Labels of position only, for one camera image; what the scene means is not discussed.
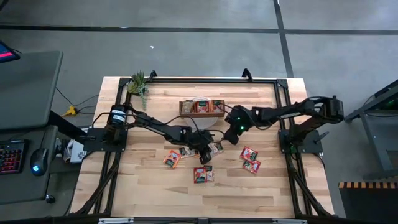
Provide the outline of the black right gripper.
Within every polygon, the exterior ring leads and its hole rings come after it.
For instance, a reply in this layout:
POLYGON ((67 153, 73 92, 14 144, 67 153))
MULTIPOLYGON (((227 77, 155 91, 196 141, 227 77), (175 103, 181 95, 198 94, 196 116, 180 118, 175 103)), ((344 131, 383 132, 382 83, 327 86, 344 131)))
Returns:
POLYGON ((233 145, 237 145, 239 142, 239 137, 243 132, 249 129, 249 123, 245 121, 232 121, 230 127, 227 130, 224 139, 229 141, 233 145))

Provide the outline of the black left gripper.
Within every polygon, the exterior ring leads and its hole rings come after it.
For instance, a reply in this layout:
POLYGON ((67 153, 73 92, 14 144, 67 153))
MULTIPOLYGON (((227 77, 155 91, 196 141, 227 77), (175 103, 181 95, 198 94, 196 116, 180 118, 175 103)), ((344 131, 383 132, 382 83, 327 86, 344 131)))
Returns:
POLYGON ((197 130, 191 133, 189 137, 189 148, 200 152, 201 164, 206 164, 211 161, 213 153, 210 152, 208 145, 213 141, 213 135, 208 130, 197 130))

